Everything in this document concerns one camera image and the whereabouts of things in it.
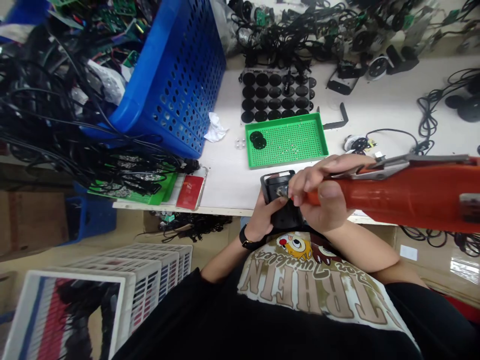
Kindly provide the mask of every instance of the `white plastic crate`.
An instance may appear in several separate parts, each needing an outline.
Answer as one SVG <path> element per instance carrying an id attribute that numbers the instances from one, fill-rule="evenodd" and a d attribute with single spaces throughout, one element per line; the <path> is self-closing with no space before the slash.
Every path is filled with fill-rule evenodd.
<path id="1" fill-rule="evenodd" d="M 178 282 L 181 282 L 191 272 L 193 245 L 136 242 L 127 246 L 127 248 L 178 252 L 180 254 L 180 269 L 183 269 L 183 271 L 178 272 Z"/>
<path id="2" fill-rule="evenodd" d="M 160 283 L 162 281 L 161 261 L 90 256 L 65 265 L 65 267 L 97 271 L 126 272 L 134 273 L 136 275 L 137 280 L 135 283 L 135 293 L 131 303 L 128 336 L 133 334 L 159 303 Z"/>
<path id="3" fill-rule="evenodd" d="M 120 284 L 109 359 L 130 336 L 128 326 L 123 326 L 123 318 L 130 319 L 129 308 L 132 306 L 136 283 L 134 274 L 108 275 L 97 274 L 95 270 L 78 273 L 76 269 L 58 269 L 60 271 L 54 268 L 31 270 L 26 274 L 3 360 L 56 360 L 65 356 L 65 341 L 72 331 L 65 326 L 66 305 L 60 301 L 57 287 L 72 279 Z"/>
<path id="4" fill-rule="evenodd" d="M 183 272 L 183 268 L 179 267 L 180 254 L 177 251 L 135 249 L 125 246 L 102 252 L 96 256 L 161 261 L 161 281 L 158 291 L 158 302 L 162 301 L 165 295 L 177 286 L 178 274 L 179 272 Z"/>

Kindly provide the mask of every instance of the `orange power tool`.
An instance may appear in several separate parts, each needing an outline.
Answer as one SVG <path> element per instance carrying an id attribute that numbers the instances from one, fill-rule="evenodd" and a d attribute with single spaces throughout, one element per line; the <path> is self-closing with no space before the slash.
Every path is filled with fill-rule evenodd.
<path id="1" fill-rule="evenodd" d="M 480 157 L 407 154 L 331 174 L 348 209 L 377 222 L 480 233 Z M 283 186 L 277 194 L 288 193 Z M 306 201 L 320 205 L 317 191 Z"/>

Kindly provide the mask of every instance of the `black wristwatch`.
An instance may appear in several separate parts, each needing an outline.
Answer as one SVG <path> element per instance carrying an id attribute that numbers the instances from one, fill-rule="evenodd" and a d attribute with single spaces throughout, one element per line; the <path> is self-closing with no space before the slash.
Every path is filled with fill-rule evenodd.
<path id="1" fill-rule="evenodd" d="M 263 237 L 262 240 L 257 241 L 257 242 L 253 242 L 253 241 L 248 240 L 247 237 L 245 236 L 245 228 L 246 227 L 247 227 L 247 225 L 242 227 L 241 230 L 240 230 L 240 242 L 241 242 L 241 245 L 245 249 L 252 252 L 252 251 L 255 251 L 257 249 L 260 249 L 263 245 L 265 245 L 267 243 L 267 236 L 266 235 Z"/>

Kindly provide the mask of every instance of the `hand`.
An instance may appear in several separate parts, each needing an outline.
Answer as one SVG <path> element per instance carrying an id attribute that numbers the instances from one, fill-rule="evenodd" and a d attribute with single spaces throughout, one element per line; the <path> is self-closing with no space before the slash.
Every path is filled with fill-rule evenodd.
<path id="1" fill-rule="evenodd" d="M 288 197 L 293 196 L 293 204 L 300 207 L 308 224 L 319 233 L 325 234 L 340 228 L 353 210 L 347 209 L 340 185 L 336 181 L 323 181 L 324 177 L 373 163 L 375 160 L 372 157 L 364 155 L 329 156 L 296 173 L 288 183 Z M 315 189 L 318 189 L 321 206 L 304 203 L 305 193 Z"/>
<path id="2" fill-rule="evenodd" d="M 283 208 L 287 201 L 286 197 L 279 197 L 266 205 L 264 194 L 260 190 L 253 215 L 245 228 L 247 240 L 256 243 L 262 240 L 265 235 L 270 234 L 274 228 L 270 222 L 272 215 Z"/>

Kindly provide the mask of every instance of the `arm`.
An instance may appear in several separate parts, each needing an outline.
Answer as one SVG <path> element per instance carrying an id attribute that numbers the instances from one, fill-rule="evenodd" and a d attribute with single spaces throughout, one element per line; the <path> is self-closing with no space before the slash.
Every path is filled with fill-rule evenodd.
<path id="1" fill-rule="evenodd" d="M 335 181 L 323 181 L 324 176 L 340 173 L 359 165 L 371 164 L 368 156 L 345 154 L 330 156 L 315 166 L 299 171 L 288 186 L 289 196 L 301 213 L 319 233 L 356 267 L 371 274 L 383 284 L 407 282 L 427 287 L 420 277 L 382 239 L 367 229 L 347 221 L 352 210 L 347 209 L 342 189 Z M 318 189 L 321 206 L 304 203 L 305 192 Z"/>
<path id="2" fill-rule="evenodd" d="M 245 228 L 245 237 L 251 242 L 261 241 L 269 234 L 274 226 L 270 223 L 272 215 L 283 208 L 287 199 L 279 197 L 265 204 L 262 191 L 258 195 L 253 215 Z M 220 283 L 235 267 L 248 255 L 249 251 L 242 246 L 240 237 L 237 236 L 220 253 L 210 260 L 201 271 L 201 277 L 209 283 Z"/>

